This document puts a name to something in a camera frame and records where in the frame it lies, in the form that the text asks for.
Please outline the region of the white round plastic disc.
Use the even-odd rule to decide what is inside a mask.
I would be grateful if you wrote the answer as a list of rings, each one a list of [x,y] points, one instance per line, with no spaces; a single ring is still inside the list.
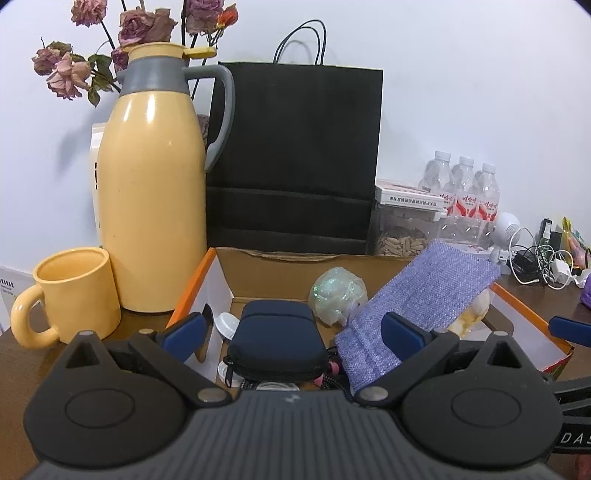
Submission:
[[[239,319],[229,312],[222,312],[214,317],[214,326],[224,339],[231,341],[238,330]]]

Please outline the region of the left water bottle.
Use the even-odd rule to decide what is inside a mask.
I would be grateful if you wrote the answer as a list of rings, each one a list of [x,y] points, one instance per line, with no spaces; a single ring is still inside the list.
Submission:
[[[437,194],[449,180],[451,154],[436,150],[434,158],[425,168],[424,175],[418,184],[418,188],[432,194]]]

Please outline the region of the right water bottle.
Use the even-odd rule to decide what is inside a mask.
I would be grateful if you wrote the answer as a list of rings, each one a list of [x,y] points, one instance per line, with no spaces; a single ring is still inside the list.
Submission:
[[[473,187],[477,196],[474,217],[483,225],[494,223],[500,203],[500,187],[496,178],[496,166],[484,163],[482,169],[475,174]]]

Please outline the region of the navy blue zipper pouch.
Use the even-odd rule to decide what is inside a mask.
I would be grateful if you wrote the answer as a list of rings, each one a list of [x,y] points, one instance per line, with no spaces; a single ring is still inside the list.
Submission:
[[[314,381],[329,367],[311,308],[287,300],[247,303],[223,361],[252,382]]]

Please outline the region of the purple tissue pack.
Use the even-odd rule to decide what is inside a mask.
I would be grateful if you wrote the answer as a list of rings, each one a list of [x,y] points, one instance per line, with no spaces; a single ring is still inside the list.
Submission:
[[[591,274],[586,277],[580,296],[580,302],[588,309],[591,309]]]

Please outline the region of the lavender tin box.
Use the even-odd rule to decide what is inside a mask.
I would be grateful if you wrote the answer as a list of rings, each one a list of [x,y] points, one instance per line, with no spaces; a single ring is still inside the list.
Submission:
[[[476,244],[453,243],[453,246],[464,253],[468,253],[486,259],[489,259],[493,252],[492,247],[483,248]]]

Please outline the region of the white flat carton box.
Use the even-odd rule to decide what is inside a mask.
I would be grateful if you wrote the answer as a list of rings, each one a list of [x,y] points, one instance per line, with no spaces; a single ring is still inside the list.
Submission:
[[[381,205],[396,208],[439,213],[446,211],[442,197],[388,180],[376,181],[375,200]]]

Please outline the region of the yellow thermos jug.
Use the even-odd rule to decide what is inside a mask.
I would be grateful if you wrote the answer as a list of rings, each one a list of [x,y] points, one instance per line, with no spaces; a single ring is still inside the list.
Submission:
[[[213,47],[169,42],[135,46],[117,78],[121,90],[97,158],[101,244],[119,301],[142,313],[171,311],[207,252],[205,177],[235,116],[235,81],[222,65],[192,66]],[[221,81],[217,137],[204,144],[188,83]]]

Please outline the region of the dried pink flower bouquet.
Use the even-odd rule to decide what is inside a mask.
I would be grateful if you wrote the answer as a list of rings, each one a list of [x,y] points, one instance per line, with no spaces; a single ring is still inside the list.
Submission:
[[[207,49],[216,49],[225,31],[238,22],[238,7],[224,1],[189,0],[182,3],[180,19],[174,20],[168,8],[146,9],[142,1],[135,8],[121,3],[118,35],[106,36],[111,51],[84,57],[65,42],[44,43],[32,57],[34,72],[45,79],[47,88],[58,98],[73,101],[86,97],[92,106],[102,92],[119,92],[116,75],[127,68],[132,48],[152,43],[169,43],[175,28],[180,42],[190,51],[197,40],[205,39]]]

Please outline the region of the purple knitted cloth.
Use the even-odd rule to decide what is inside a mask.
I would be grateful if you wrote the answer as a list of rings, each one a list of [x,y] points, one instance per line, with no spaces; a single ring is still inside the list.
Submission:
[[[384,314],[399,314],[426,331],[448,328],[500,275],[501,267],[488,259],[432,242],[335,336],[351,391],[401,364],[382,340]]]

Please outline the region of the yellow ceramic mug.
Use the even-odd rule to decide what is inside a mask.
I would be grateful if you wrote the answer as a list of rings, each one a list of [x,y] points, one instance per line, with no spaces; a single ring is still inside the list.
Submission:
[[[43,349],[60,341],[69,343],[81,331],[101,339],[118,327],[120,304],[108,252],[80,247],[42,260],[33,271],[34,285],[17,296],[10,321],[16,341],[27,349]],[[48,328],[30,326],[32,307],[41,304]]]

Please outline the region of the colourful snack packet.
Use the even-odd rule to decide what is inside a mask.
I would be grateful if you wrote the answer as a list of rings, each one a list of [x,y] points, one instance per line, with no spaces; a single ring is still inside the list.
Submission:
[[[562,219],[562,247],[570,252],[574,267],[581,269],[590,267],[590,246],[567,217]]]

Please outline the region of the middle water bottle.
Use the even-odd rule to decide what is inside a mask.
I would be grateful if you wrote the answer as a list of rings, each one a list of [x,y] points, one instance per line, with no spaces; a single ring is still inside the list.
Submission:
[[[448,215],[447,230],[450,237],[459,240],[465,233],[476,197],[471,193],[474,180],[474,160],[460,156],[459,162],[452,168],[450,180],[455,191],[452,212]]]

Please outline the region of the clear container with seeds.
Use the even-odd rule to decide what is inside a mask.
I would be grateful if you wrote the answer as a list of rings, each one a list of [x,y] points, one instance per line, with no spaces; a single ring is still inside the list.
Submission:
[[[443,209],[375,202],[370,215],[366,253],[398,258],[416,257],[438,237],[441,220],[446,216]]]

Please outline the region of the water bottle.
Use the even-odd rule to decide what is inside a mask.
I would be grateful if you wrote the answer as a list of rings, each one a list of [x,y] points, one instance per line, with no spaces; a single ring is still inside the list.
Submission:
[[[449,180],[451,154],[436,150],[434,158],[425,168],[424,175],[418,184],[418,188],[432,194],[437,194]]]
[[[483,225],[494,223],[500,203],[500,187],[496,178],[496,166],[484,163],[482,169],[475,174],[473,187],[477,196],[474,217]]]
[[[452,168],[450,180],[455,191],[452,212],[448,215],[447,230],[450,237],[459,240],[465,233],[476,197],[471,193],[474,180],[474,160],[460,156],[459,162]]]

